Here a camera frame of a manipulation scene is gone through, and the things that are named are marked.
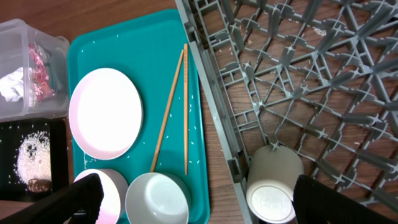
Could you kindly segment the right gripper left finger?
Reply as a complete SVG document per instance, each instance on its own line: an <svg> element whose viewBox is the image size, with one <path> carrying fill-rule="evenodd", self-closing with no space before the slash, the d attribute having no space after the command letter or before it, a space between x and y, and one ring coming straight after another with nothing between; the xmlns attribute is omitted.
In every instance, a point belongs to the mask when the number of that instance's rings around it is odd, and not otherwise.
<svg viewBox="0 0 398 224"><path fill-rule="evenodd" d="M1 224L96 223L104 192L98 174L68 187L1 220Z"/></svg>

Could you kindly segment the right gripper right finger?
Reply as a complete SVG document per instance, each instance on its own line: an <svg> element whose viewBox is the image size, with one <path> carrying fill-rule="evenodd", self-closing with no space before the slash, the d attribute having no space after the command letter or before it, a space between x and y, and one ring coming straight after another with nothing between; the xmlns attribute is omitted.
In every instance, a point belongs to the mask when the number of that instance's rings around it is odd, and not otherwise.
<svg viewBox="0 0 398 224"><path fill-rule="evenodd" d="M306 175L296 181L292 205L298 224L396 224Z"/></svg>

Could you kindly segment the small pink bowl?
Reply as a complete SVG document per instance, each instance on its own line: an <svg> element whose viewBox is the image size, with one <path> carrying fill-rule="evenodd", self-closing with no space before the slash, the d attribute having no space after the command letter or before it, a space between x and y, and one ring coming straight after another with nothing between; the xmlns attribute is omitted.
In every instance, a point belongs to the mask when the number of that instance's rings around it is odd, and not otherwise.
<svg viewBox="0 0 398 224"><path fill-rule="evenodd" d="M129 187L125 178L112 169L87 169L80 172L74 182L89 174L98 174L103 187L104 197L96 224L115 224L125 213L125 199Z"/></svg>

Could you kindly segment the white paper cup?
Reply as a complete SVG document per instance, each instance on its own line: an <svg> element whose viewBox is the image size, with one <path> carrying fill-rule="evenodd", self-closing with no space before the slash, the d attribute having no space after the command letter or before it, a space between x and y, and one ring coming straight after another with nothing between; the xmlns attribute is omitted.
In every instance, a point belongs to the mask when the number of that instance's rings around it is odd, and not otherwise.
<svg viewBox="0 0 398 224"><path fill-rule="evenodd" d="M302 160L293 150L263 146L251 159L246 191L247 204L267 223L287 223L295 218L293 194L304 173Z"/></svg>

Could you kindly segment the grey metal bowl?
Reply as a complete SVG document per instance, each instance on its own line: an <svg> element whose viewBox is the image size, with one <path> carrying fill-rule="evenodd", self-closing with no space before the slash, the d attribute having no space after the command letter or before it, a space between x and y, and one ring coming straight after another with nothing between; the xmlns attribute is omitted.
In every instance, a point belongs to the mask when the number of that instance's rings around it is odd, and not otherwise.
<svg viewBox="0 0 398 224"><path fill-rule="evenodd" d="M126 192L125 209L131 224L187 224L190 208L187 185L171 173L142 174Z"/></svg>

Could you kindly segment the large white plate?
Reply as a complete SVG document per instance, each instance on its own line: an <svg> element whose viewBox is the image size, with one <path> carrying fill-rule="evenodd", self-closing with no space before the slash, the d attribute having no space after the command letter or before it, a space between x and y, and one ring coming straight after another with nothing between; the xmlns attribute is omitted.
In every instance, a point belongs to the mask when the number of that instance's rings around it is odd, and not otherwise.
<svg viewBox="0 0 398 224"><path fill-rule="evenodd" d="M72 136L81 150L95 159L111 160L128 151L139 135L143 118L136 86L113 68L86 74L70 100Z"/></svg>

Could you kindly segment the red snack wrapper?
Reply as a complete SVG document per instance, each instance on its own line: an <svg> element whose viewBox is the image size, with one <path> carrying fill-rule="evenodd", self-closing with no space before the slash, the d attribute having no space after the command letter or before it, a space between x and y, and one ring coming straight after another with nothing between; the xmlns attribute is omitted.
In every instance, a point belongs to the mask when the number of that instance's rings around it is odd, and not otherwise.
<svg viewBox="0 0 398 224"><path fill-rule="evenodd" d="M52 83L50 52L38 44L30 44L29 56L34 64L32 81L36 100L40 102L53 97L55 95L55 86Z"/></svg>

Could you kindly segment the white napkin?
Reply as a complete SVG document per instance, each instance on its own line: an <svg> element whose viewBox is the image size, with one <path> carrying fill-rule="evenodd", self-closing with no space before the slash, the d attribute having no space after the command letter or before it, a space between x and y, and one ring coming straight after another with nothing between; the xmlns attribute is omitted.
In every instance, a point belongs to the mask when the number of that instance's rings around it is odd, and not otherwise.
<svg viewBox="0 0 398 224"><path fill-rule="evenodd" d="M7 102L17 102L24 97L24 68L19 67L14 72L1 78L1 95Z"/></svg>

